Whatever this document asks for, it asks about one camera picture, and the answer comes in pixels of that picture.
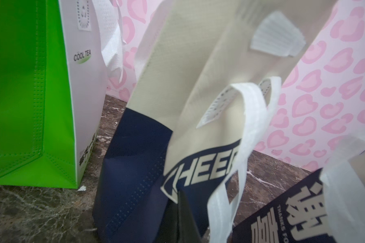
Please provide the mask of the beige navy bag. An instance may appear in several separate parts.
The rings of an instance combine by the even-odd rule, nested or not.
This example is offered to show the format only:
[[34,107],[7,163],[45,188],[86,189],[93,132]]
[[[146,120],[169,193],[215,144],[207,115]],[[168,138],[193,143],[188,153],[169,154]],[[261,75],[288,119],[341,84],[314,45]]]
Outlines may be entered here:
[[281,86],[335,1],[164,1],[135,55],[137,84],[103,159],[103,243],[155,243],[183,191],[201,238],[225,243],[248,158]]
[[328,164],[238,224],[234,243],[365,243],[365,131]]

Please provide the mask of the green white takeout bag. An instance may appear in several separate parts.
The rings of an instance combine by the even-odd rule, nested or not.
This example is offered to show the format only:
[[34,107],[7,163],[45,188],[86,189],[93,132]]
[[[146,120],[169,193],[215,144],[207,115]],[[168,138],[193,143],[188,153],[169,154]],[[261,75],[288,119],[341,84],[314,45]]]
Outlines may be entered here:
[[122,47],[117,1],[0,1],[0,185],[80,185]]

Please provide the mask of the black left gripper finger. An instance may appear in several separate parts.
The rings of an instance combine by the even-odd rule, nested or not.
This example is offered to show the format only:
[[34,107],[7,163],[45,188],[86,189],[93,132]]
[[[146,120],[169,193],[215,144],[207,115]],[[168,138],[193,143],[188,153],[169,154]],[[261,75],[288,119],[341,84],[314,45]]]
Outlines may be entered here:
[[178,203],[169,200],[155,238],[156,243],[201,243],[188,198],[178,192]]

